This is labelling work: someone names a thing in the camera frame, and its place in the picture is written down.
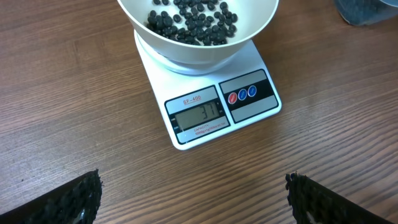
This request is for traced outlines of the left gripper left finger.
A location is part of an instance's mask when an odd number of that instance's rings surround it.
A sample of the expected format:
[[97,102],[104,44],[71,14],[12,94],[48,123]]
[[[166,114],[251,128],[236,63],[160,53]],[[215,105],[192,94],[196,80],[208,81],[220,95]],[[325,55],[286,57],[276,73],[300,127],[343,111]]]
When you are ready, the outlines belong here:
[[93,223],[101,205],[103,183],[89,171],[1,215],[1,223]]

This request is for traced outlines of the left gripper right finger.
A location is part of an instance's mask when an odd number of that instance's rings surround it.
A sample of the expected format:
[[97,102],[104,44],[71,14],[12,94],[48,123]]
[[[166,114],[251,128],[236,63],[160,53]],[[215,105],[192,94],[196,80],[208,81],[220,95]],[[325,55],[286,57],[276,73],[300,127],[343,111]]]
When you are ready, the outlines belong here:
[[285,176],[287,200],[298,224],[392,224],[305,175]]

